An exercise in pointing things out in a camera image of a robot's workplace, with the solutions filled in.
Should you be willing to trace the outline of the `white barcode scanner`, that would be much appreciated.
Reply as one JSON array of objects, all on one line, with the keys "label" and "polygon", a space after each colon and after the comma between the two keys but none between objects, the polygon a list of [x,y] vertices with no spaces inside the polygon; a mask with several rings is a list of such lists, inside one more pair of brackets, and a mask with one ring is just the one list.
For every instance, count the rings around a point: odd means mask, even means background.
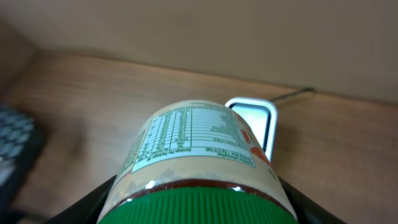
[{"label": "white barcode scanner", "polygon": [[240,115],[249,125],[269,161],[272,160],[278,111],[268,100],[234,97],[225,106]]}]

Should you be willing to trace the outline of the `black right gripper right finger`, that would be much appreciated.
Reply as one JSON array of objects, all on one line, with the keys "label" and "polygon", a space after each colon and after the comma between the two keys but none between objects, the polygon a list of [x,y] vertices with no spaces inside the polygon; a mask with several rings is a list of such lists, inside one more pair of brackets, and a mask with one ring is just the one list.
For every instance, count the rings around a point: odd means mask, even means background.
[{"label": "black right gripper right finger", "polygon": [[279,177],[283,189],[296,212],[300,224],[346,224],[343,220],[325,210],[284,179]]}]

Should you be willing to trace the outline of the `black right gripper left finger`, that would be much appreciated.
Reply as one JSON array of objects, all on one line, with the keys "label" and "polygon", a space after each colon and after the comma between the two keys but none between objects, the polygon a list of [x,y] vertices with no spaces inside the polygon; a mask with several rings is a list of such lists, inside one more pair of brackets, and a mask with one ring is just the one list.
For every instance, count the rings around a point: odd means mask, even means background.
[{"label": "black right gripper left finger", "polygon": [[66,210],[44,222],[44,224],[96,224],[115,179],[116,176],[112,176]]}]

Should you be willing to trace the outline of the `green lid jar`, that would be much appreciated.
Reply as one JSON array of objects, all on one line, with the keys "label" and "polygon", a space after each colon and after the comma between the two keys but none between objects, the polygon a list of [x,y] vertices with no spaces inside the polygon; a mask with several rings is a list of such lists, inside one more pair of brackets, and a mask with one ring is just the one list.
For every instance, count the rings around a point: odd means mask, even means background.
[{"label": "green lid jar", "polygon": [[297,223],[253,131],[232,109],[187,100],[140,128],[98,223]]}]

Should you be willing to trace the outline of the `grey plastic mesh basket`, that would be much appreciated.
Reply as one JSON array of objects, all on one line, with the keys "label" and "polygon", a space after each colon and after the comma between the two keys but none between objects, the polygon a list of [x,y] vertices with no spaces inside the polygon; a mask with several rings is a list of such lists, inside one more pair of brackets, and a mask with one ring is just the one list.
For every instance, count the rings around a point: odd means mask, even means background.
[{"label": "grey plastic mesh basket", "polygon": [[24,178],[37,157],[41,130],[24,113],[1,105],[1,223],[8,213]]}]

